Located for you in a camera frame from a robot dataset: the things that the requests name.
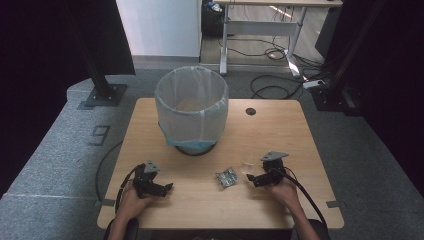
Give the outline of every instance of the power strip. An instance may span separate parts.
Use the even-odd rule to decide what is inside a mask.
[[[317,87],[317,86],[324,86],[324,85],[325,85],[324,81],[316,80],[316,81],[305,82],[303,84],[303,88],[308,89],[308,88]]]

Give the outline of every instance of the gray carpet floor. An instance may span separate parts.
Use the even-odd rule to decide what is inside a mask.
[[[93,85],[85,80],[71,87],[61,114],[0,200],[0,239],[102,239],[95,190],[99,163],[123,140],[136,100],[153,97],[156,83],[169,71],[138,69],[136,76],[108,77],[110,83],[128,85],[119,107],[78,110]],[[230,98],[250,98],[250,81],[259,75],[229,71],[224,78]],[[296,88],[295,82],[271,78],[258,80],[254,86],[271,84],[280,84],[289,92]],[[277,89],[263,94],[278,98],[285,93]],[[318,112],[308,91],[299,90],[292,98],[301,103],[341,203],[345,226],[332,230],[332,239],[424,239],[424,199],[366,121],[338,112]],[[103,144],[96,126],[109,127]],[[101,197],[119,150],[107,155],[100,168]],[[140,239],[148,239],[149,234],[145,232]]]

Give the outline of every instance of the electrical cable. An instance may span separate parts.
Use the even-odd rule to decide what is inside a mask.
[[[254,82],[257,81],[258,79],[261,79],[261,78],[264,78],[264,77],[277,78],[277,79],[282,79],[282,80],[296,82],[296,83],[299,83],[299,84],[296,86],[295,90],[293,92],[291,92],[291,93],[287,89],[285,89],[285,88],[283,88],[281,86],[278,86],[278,85],[270,85],[270,86],[262,87],[259,90],[255,90],[254,87],[253,87]],[[252,92],[253,92],[253,95],[252,95],[251,98],[253,99],[255,96],[257,96],[257,97],[262,98],[262,99],[267,99],[266,97],[262,96],[259,93],[262,92],[262,91],[264,91],[264,90],[266,90],[266,89],[277,88],[277,89],[283,90],[286,93],[286,95],[284,97],[281,97],[281,98],[278,98],[278,99],[289,99],[290,97],[292,97],[299,90],[299,88],[302,85],[303,85],[303,81],[296,81],[295,79],[291,79],[291,78],[278,77],[278,76],[273,76],[273,75],[261,75],[261,76],[258,76],[256,78],[254,78],[252,81],[250,81],[250,90],[252,90]]]
[[[302,191],[303,195],[305,195],[305,197],[308,199],[309,203],[312,205],[312,207],[314,208],[315,212],[318,214],[318,217],[320,218],[322,224],[325,226],[326,229],[328,229],[327,227],[327,222],[324,219],[324,216],[322,215],[321,211],[319,210],[319,208],[317,207],[317,205],[315,204],[314,200],[312,200],[311,196],[309,195],[309,193],[306,191],[306,189],[302,186],[302,184],[300,184],[296,179],[292,178],[290,175],[281,172],[280,170],[276,169],[276,168],[270,168],[270,170],[277,172],[278,174],[280,174],[281,176],[289,179],[291,182],[293,182],[299,189],[300,191]]]
[[[136,166],[133,170],[131,170],[130,173],[128,173],[128,175],[125,177],[124,181],[122,182],[119,191],[118,191],[118,195],[116,196],[116,201],[115,201],[115,213],[118,212],[118,208],[119,208],[119,204],[121,203],[121,198],[122,198],[122,193],[124,192],[124,188],[127,185],[127,182],[129,181],[131,175],[135,172],[135,170],[139,167]]]
[[[115,150],[115,148],[117,148],[119,145],[122,144],[123,141],[120,141],[119,143],[117,143],[114,147],[112,147],[102,158],[102,160],[99,163],[99,166],[97,167],[97,171],[96,171],[96,177],[94,179],[94,184],[95,184],[95,188],[96,188],[96,194],[97,194],[97,199],[101,202],[102,198],[100,197],[100,191],[99,191],[99,172],[100,172],[100,168],[102,167],[103,162],[105,161],[106,157],[113,151]]]

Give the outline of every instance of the white plastic bag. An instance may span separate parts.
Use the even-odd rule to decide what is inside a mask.
[[[198,66],[175,69],[159,81],[155,100],[168,145],[203,149],[221,137],[228,86],[219,74]]]

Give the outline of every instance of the wooden tabletop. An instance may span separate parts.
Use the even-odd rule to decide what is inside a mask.
[[[294,7],[341,7],[341,0],[214,0],[222,5],[294,6]]]
[[[256,115],[246,114],[247,108]],[[286,152],[284,165],[294,171],[309,192],[329,228],[344,224],[300,104],[292,100],[230,99],[226,127],[216,147],[203,156],[183,155],[166,145],[158,126],[153,98],[139,99],[119,154],[106,199],[115,199],[125,176],[138,164],[153,160],[160,168],[157,184],[174,183],[165,198],[140,217],[147,229],[284,229],[292,228],[288,210],[263,188],[255,188],[240,171],[241,161],[257,162],[269,150]],[[254,175],[263,173],[260,164]],[[222,188],[215,173],[232,167],[238,181]],[[309,218],[319,219],[298,191]],[[114,207],[103,206],[98,225],[106,228]]]

